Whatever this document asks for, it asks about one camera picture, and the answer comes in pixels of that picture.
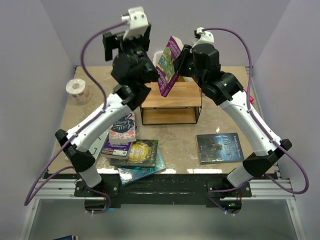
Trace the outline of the Little Women book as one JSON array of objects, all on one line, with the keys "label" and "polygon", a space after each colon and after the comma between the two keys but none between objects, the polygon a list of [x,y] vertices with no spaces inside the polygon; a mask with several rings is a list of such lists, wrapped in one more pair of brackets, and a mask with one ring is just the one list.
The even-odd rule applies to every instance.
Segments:
[{"label": "Little Women book", "polygon": [[136,121],[133,112],[120,118],[109,128],[108,140],[112,145],[136,141]]}]

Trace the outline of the purple Treehouse paperback book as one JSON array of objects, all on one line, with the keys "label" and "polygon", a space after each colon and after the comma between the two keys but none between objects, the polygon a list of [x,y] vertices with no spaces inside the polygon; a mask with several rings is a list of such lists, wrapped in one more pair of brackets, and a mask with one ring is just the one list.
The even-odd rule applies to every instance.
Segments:
[{"label": "purple Treehouse paperback book", "polygon": [[156,65],[156,70],[159,75],[157,83],[160,94],[163,97],[168,96],[179,78],[179,75],[175,72],[173,62],[180,56],[183,46],[182,41],[178,37],[171,36]]}]

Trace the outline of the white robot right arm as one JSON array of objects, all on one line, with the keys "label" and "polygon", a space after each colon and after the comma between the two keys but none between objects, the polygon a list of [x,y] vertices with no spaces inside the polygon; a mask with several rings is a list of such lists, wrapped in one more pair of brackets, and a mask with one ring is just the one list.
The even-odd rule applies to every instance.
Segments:
[{"label": "white robot right arm", "polygon": [[219,51],[212,44],[184,45],[173,65],[176,73],[192,78],[202,93],[233,119],[252,147],[252,154],[223,181],[223,192],[233,197],[246,181],[264,175],[292,143],[277,136],[264,121],[254,121],[251,114],[256,110],[247,102],[244,87],[235,75],[221,70]]}]

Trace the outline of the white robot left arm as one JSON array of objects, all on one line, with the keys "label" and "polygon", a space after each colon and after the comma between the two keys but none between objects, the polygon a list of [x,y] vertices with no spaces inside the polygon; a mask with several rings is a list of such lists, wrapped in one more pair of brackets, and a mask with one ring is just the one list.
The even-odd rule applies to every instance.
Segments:
[{"label": "white robot left arm", "polygon": [[151,88],[147,83],[157,82],[158,71],[148,57],[152,25],[127,37],[124,32],[112,33],[110,28],[95,34],[102,35],[105,61],[112,61],[111,76],[117,86],[104,102],[85,120],[65,131],[59,129],[55,137],[70,160],[75,172],[86,183],[86,191],[99,196],[104,190],[96,160],[89,149],[95,140],[116,121],[127,116],[147,98]]}]

